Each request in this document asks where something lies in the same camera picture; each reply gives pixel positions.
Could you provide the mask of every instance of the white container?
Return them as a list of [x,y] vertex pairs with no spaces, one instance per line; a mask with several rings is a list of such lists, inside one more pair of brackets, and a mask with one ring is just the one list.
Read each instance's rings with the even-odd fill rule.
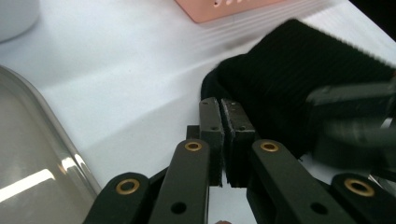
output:
[[37,20],[39,0],[0,0],[0,41],[20,35]]

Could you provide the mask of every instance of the ribbed black fabric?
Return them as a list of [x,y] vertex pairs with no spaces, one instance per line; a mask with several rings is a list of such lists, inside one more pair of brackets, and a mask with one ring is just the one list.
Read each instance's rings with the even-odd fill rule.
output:
[[286,21],[249,53],[227,59],[204,79],[201,97],[242,104],[262,138],[300,157],[313,148],[305,99],[327,85],[388,81],[394,68],[297,21]]

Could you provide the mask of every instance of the knit fabric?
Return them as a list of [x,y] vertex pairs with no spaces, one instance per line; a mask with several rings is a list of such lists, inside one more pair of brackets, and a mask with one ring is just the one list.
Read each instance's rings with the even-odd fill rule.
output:
[[297,20],[286,21],[247,54],[221,62],[204,79],[201,98],[239,102],[261,138],[295,157],[313,149],[308,94],[329,85],[389,81],[395,69]]

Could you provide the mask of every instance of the transparent plastic lid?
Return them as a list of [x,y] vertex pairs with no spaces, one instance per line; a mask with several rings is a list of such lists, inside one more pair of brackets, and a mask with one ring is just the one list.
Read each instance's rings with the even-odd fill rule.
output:
[[81,223],[99,191],[43,97],[0,66],[0,223]]

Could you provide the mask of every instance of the pink object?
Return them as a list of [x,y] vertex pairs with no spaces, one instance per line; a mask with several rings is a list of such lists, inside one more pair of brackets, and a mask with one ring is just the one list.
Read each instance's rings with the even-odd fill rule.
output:
[[211,21],[283,0],[176,0],[195,22]]

